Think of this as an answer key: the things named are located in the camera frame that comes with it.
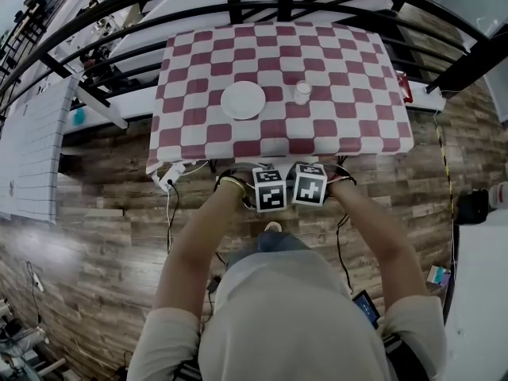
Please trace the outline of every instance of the black and white marker cube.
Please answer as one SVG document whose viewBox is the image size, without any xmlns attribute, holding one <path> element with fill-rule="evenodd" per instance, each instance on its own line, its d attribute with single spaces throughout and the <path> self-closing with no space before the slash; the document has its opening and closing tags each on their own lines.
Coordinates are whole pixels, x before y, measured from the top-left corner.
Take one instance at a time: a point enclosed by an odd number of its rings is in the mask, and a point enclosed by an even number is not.
<svg viewBox="0 0 508 381">
<path fill-rule="evenodd" d="M 327 181 L 328 177 L 322 165 L 297 164 L 293 188 L 293 203 L 323 206 Z"/>
<path fill-rule="evenodd" d="M 252 174 L 254 175 L 258 213 L 286 209 L 286 181 L 282 179 L 279 171 L 255 168 L 252 170 Z"/>
</svg>

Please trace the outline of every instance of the shoe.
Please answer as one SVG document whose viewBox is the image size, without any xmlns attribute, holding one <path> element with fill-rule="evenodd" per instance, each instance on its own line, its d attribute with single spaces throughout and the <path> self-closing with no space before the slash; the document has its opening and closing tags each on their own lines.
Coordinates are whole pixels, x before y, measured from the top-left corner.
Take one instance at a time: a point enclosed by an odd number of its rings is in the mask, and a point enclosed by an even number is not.
<svg viewBox="0 0 508 381">
<path fill-rule="evenodd" d="M 281 233 L 283 231 L 283 227 L 280 225 L 280 223 L 277 223 L 276 221 L 270 221 L 270 223 L 268 223 L 267 226 L 264 228 L 265 232 L 267 232 L 268 230 L 271 230 L 272 232 Z"/>
</svg>

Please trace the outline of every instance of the black metal railing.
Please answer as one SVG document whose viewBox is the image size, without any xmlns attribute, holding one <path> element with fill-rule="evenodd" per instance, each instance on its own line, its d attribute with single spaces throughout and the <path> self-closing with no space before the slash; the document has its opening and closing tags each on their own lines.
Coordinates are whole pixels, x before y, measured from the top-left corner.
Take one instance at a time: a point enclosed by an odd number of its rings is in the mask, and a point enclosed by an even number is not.
<svg viewBox="0 0 508 381">
<path fill-rule="evenodd" d="M 37 42 L 46 32 L 47 27 L 58 13 L 60 7 L 67 0 L 36 0 L 34 4 L 39 9 L 31 13 L 28 8 L 18 23 L 3 41 L 0 47 L 0 86 L 19 62 L 21 62 L 36 46 Z M 18 79 L 10 87 L 8 94 L 0 97 L 0 107 L 3 107 L 12 98 Z"/>
<path fill-rule="evenodd" d="M 29 67 L 34 65 L 37 61 L 42 60 L 45 64 L 48 62 L 48 52 L 51 51 L 58 44 L 71 37 L 79 30 L 84 27 L 101 20 L 103 17 L 115 13 L 125 7 L 131 6 L 137 2 L 146 2 L 149 0 L 106 0 L 100 5 L 88 10 L 86 13 L 77 17 L 75 20 L 70 21 L 64 25 L 58 32 L 52 34 L 48 39 L 43 41 L 37 49 L 35 49 L 25 60 L 23 60 L 13 70 L 13 72 L 6 78 L 5 82 L 0 86 L 0 94 L 5 95 L 6 92 L 16 83 L 17 79 L 25 72 Z M 389 44 L 395 51 L 405 50 L 404 55 L 391 57 L 394 66 L 402 67 L 408 70 L 423 71 L 423 73 L 411 76 L 412 79 L 420 82 L 427 83 L 427 90 L 431 91 L 436 87 L 441 88 L 442 91 L 446 92 L 448 96 L 454 95 L 455 92 L 463 90 L 469 84 L 484 75 L 489 69 L 492 69 L 497 63 L 508 56 L 508 33 L 498 33 L 496 36 L 489 38 L 481 33 L 476 27 L 466 22 L 464 19 L 456 16 L 454 13 L 445 9 L 443 6 L 436 4 L 431 0 L 393 0 L 397 2 L 399 6 L 403 3 L 408 3 L 415 6 L 427 13 L 432 14 L 435 17 L 439 17 L 442 21 L 460 29 L 470 37 L 474 38 L 477 43 L 469 53 L 460 43 L 453 40 L 449 36 L 437 33 L 434 29 L 429 26 L 421 26 L 414 24 L 413 22 L 402 20 L 398 17 L 396 11 L 370 11 L 355 6 L 351 6 L 348 3 L 354 2 L 355 0 L 334 0 L 332 2 L 320 2 L 319 0 L 275 0 L 266 2 L 242 2 L 241 0 L 228 0 L 222 4 L 197 7 L 190 10 L 179 11 L 176 13 L 170 13 L 161 17 L 153 18 L 149 21 L 144 21 L 139 24 L 133 25 L 127 29 L 121 29 L 115 33 L 111 33 L 107 37 L 89 44 L 84 48 L 81 48 L 77 52 L 61 60 L 58 65 L 60 67 L 68 64 L 73 59 L 80 57 L 84 53 L 88 53 L 92 49 L 101 47 L 104 44 L 108 44 L 111 41 L 118 40 L 126 37 L 130 34 L 140 32 L 144 29 L 149 29 L 156 25 L 170 23 L 172 21 L 178 21 L 189 17 L 196 17 L 206 15 L 210 13 L 229 12 L 231 23 L 239 23 L 246 19 L 252 18 L 252 16 L 263 13 L 264 10 L 276 10 L 276 13 L 270 13 L 267 16 L 262 17 L 260 20 L 276 19 L 277 21 L 293 21 L 299 18 L 305 18 L 309 13 L 316 11 L 328 11 L 334 13 L 348 14 L 350 16 L 344 20 L 338 22 L 344 24 L 352 24 L 353 21 L 359 21 L 365 29 L 376 27 L 379 25 L 383 26 L 383 29 L 409 29 L 411 31 L 424 34 L 428 37 L 436 39 L 443 44 L 448 45 L 453 50 L 456 50 L 457 54 L 460 54 L 458 60 L 444 55 L 442 52 L 435 52 L 429 48 L 418 47 L 411 40 L 404 38 L 403 34 L 401 37 L 393 37 L 394 34 L 384 35 L 382 38 L 385 44 Z M 302 10 L 297 14 L 293 14 L 293 10 Z M 110 58 L 105 62 L 102 62 L 95 67 L 105 67 L 115 64 L 121 60 L 133 58 L 135 56 L 143 55 L 147 52 L 154 52 L 164 47 L 165 41 L 161 41 L 148 46 L 133 49 L 132 51 L 125 52 L 114 58 Z M 414 53 L 422 53 L 425 55 L 432 56 L 434 59 L 439 60 L 443 65 L 448 67 L 444 69 L 441 67 L 434 67 L 420 60 L 416 60 L 413 56 Z M 93 86 L 99 87 L 105 83 L 109 83 L 116 78 L 125 78 L 135 75 L 140 75 L 147 71 L 154 71 L 160 67 L 160 63 L 145 63 L 143 67 L 131 70 L 123 75 L 112 76 L 106 80 L 102 80 L 100 83 L 95 83 Z M 0 114 L 3 114 L 7 107 L 11 105 L 15 100 L 20 98 L 24 93 L 36 86 L 41 80 L 46 78 L 56 69 L 49 69 L 43 75 L 40 75 L 36 80 L 32 81 L 27 87 L 17 91 L 8 102 L 2 105 Z M 150 82 L 141 83 L 136 86 L 126 87 L 110 93 L 98 91 L 101 95 L 101 100 L 125 94 L 133 90 L 144 89 L 156 85 L 156 80 Z"/>
</svg>

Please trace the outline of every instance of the white tiled surface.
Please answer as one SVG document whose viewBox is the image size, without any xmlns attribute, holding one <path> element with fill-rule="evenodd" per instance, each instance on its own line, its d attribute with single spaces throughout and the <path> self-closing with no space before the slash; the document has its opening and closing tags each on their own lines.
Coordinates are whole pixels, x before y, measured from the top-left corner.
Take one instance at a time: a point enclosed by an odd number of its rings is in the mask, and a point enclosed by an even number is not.
<svg viewBox="0 0 508 381">
<path fill-rule="evenodd" d="M 8 116 L 0 139 L 0 212 L 55 222 L 63 127 L 78 82 L 70 76 Z"/>
</svg>

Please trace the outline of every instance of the white plate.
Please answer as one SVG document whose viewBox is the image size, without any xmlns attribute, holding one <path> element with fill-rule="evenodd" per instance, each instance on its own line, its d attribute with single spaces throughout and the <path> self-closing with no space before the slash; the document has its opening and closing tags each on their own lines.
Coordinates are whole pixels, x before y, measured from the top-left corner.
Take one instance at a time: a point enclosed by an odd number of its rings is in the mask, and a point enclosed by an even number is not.
<svg viewBox="0 0 508 381">
<path fill-rule="evenodd" d="M 224 113 L 238 120 L 247 120 L 257 116 L 264 108 L 266 97 L 263 89 L 252 82 L 236 82 L 228 87 L 221 96 Z"/>
</svg>

